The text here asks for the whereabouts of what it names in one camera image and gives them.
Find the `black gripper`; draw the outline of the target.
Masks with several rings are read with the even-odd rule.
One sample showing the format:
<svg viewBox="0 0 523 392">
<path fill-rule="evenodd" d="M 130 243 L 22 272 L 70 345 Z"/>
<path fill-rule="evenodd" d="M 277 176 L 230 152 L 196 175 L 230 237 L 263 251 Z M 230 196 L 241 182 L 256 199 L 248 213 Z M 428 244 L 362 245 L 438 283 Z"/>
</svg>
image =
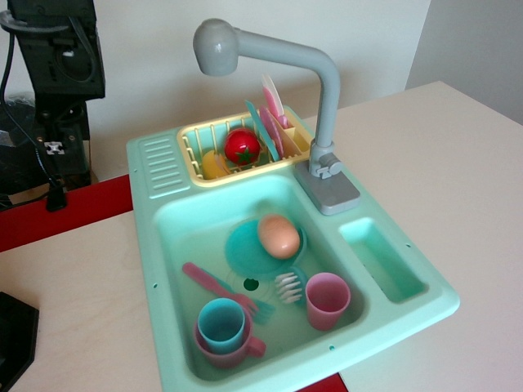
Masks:
<svg viewBox="0 0 523 392">
<path fill-rule="evenodd" d="M 105 75 L 93 1 L 9 1 L 1 27 L 19 43 L 37 95 L 105 96 Z M 58 96 L 35 96 L 38 150 L 64 174 L 89 171 L 87 105 L 79 101 L 58 118 Z"/>
</svg>

